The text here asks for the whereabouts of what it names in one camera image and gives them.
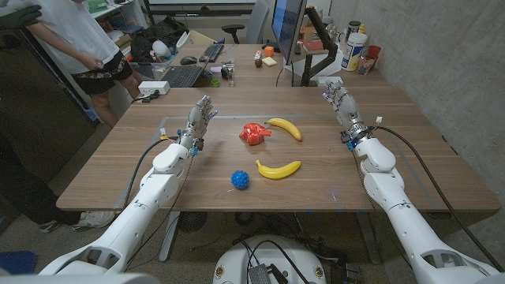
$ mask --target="keyboard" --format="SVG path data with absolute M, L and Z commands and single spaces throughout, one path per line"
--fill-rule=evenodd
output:
M 207 59 L 206 57 L 208 56 L 208 61 L 209 62 L 215 62 L 219 54 L 221 53 L 221 50 L 223 50 L 223 45 L 222 44 L 211 44 L 207 47 L 205 52 L 200 56 L 200 62 L 206 62 Z
M 174 66 L 168 69 L 162 80 L 168 82 L 171 88 L 191 88 L 202 74 L 204 67 Z

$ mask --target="gray wall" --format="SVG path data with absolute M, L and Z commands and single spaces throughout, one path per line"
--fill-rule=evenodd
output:
M 379 71 L 495 193 L 505 188 L 505 2 L 333 0 L 338 29 L 366 25 Z

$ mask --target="orange object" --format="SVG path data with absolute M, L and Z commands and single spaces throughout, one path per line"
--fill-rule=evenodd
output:
M 265 47 L 265 56 L 267 57 L 274 56 L 274 47 Z
M 248 123 L 244 126 L 244 131 L 240 133 L 239 137 L 245 140 L 247 144 L 253 146 L 264 141 L 264 136 L 270 136 L 271 131 L 257 123 Z

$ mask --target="table leg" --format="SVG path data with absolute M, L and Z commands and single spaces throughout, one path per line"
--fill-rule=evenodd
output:
M 373 235 L 372 224 L 368 213 L 356 213 L 357 223 L 361 228 L 363 241 L 365 242 L 368 259 L 372 264 L 380 264 L 379 249 L 377 248 L 376 238 Z
M 168 217 L 168 222 L 166 223 L 166 230 L 165 230 L 165 239 L 163 240 L 163 244 L 159 249 L 159 261 L 161 262 L 167 261 L 168 256 L 170 255 L 172 244 L 175 241 L 175 230 L 177 229 L 177 224 L 179 222 L 179 219 L 177 220 L 175 219 L 178 218 L 180 214 L 181 212 L 179 211 L 172 211 L 170 213 L 170 216 Z

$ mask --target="monitor stand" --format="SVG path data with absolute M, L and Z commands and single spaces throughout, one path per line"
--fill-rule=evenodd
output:
M 307 56 L 305 57 L 305 66 L 303 68 L 303 74 L 301 75 L 301 79 L 294 80 L 293 85 L 291 87 L 294 86 L 317 87 L 317 82 L 314 80 L 310 80 L 311 64 L 312 64 L 312 54 L 307 54 Z
M 305 59 L 304 72 L 301 75 L 301 80 L 295 80 L 293 82 L 293 86 L 315 87 L 317 86 L 317 82 L 311 81 L 310 78 L 314 77 L 317 73 L 323 71 L 323 69 L 328 67 L 335 60 L 339 48 L 336 43 L 331 41 L 330 36 L 324 29 L 324 24 L 321 21 L 321 18 L 319 18 L 319 15 L 317 15 L 317 12 L 314 9 L 314 7 L 305 8 L 305 14 L 309 16 L 310 21 L 314 25 L 317 35 L 319 36 L 321 42 L 323 43 L 323 48 L 325 50 L 328 50 L 328 56 L 325 59 L 323 59 L 323 61 L 311 67 L 312 54 L 307 54 L 307 57 Z

